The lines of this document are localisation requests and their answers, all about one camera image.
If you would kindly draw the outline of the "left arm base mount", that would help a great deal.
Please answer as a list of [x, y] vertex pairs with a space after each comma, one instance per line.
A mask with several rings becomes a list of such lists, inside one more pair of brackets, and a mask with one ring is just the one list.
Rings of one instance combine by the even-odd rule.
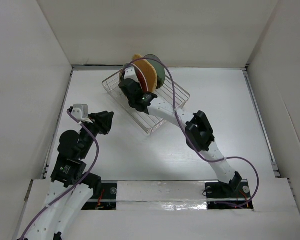
[[111, 211], [117, 209], [117, 181], [103, 181], [98, 195], [90, 198], [82, 207], [83, 211]]

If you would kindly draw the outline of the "orange woven oval plate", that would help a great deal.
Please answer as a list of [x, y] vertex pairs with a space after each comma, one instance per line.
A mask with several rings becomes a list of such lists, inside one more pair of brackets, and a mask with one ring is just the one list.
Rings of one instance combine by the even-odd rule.
[[133, 55], [132, 61], [142, 72], [147, 83], [148, 92], [154, 93], [158, 85], [158, 75], [153, 65], [138, 53]]

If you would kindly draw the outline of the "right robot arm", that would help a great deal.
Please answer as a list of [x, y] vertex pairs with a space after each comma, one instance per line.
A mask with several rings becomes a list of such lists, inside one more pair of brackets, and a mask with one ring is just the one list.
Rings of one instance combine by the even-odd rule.
[[239, 191], [241, 175], [227, 162], [215, 141], [214, 131], [203, 111], [189, 113], [174, 107], [152, 92], [143, 92], [141, 85], [131, 78], [121, 80], [119, 88], [128, 99], [131, 108], [149, 116], [161, 118], [177, 127], [185, 134], [187, 145], [203, 156], [214, 170], [221, 191], [232, 197]]

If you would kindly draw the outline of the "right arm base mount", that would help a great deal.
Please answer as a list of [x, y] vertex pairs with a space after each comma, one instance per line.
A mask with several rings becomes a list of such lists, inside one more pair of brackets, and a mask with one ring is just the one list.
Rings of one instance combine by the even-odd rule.
[[202, 195], [206, 197], [208, 210], [230, 210], [230, 209], [253, 209], [252, 194], [247, 181], [239, 184], [239, 187], [232, 191], [227, 189], [218, 181], [205, 183]]

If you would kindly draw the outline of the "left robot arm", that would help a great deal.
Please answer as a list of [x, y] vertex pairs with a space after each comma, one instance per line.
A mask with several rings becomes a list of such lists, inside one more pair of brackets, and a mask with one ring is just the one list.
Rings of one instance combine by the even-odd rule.
[[114, 112], [83, 113], [72, 106], [67, 114], [81, 126], [80, 131], [67, 130], [59, 138], [58, 156], [42, 210], [31, 220], [20, 236], [22, 240], [64, 240], [82, 207], [90, 198], [102, 193], [102, 179], [84, 162], [97, 136], [109, 134]]

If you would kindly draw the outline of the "light blue flower plate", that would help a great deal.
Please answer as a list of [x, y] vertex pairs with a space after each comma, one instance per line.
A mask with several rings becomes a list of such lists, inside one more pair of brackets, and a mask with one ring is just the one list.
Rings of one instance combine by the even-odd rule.
[[161, 60], [156, 55], [147, 54], [145, 57], [147, 58], [147, 61], [154, 67], [157, 73], [156, 89], [160, 89], [164, 85], [166, 79], [165, 68], [160, 64]]

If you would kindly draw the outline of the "red and teal plate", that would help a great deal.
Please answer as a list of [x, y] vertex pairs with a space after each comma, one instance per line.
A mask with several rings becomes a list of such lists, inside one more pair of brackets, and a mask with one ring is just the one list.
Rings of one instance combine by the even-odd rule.
[[142, 91], [143, 92], [147, 92], [149, 90], [148, 89], [148, 84], [147, 84], [146, 78], [145, 78], [144, 74], [142, 73], [142, 71], [140, 70], [140, 68], [137, 67], [133, 63], [131, 65], [126, 64], [124, 67], [125, 67], [125, 69], [129, 68], [129, 67], [134, 67], [134, 69], [136, 71], [136, 74], [137, 74], [138, 83], [141, 86]]

